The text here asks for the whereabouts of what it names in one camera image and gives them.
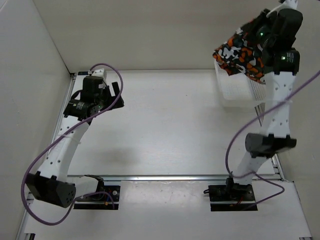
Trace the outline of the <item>orange camouflage shorts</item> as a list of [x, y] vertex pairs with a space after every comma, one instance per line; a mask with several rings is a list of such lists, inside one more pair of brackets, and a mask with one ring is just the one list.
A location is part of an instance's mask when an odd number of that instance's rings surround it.
[[236, 32], [213, 51], [212, 57], [229, 76], [244, 74], [250, 80], [264, 85], [264, 64], [262, 47], [247, 40], [247, 35], [255, 24], [269, 13], [264, 9], [259, 16], [239, 27]]

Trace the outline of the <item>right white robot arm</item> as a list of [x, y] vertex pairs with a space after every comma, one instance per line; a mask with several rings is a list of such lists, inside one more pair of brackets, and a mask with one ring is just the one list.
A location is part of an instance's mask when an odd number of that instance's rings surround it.
[[265, 113], [258, 133], [245, 137], [246, 153], [235, 171], [229, 173], [224, 193], [230, 200], [249, 191], [258, 169], [275, 154], [292, 149], [297, 140], [290, 136], [289, 96], [300, 66], [300, 53], [293, 48], [303, 14], [292, 8], [262, 12], [245, 26], [244, 39], [262, 47], [266, 85]]

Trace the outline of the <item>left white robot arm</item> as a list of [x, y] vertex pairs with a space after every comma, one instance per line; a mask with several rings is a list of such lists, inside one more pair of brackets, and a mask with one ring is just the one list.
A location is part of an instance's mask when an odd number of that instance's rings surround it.
[[28, 187], [34, 198], [62, 208], [88, 194], [100, 200], [105, 194], [102, 181], [94, 175], [84, 175], [77, 182], [68, 182], [71, 161], [81, 139], [98, 115], [124, 107], [123, 82], [106, 83], [105, 76], [89, 74], [82, 80], [82, 88], [71, 97], [63, 111], [59, 135], [47, 150], [45, 160], [35, 171], [27, 170], [23, 187]]

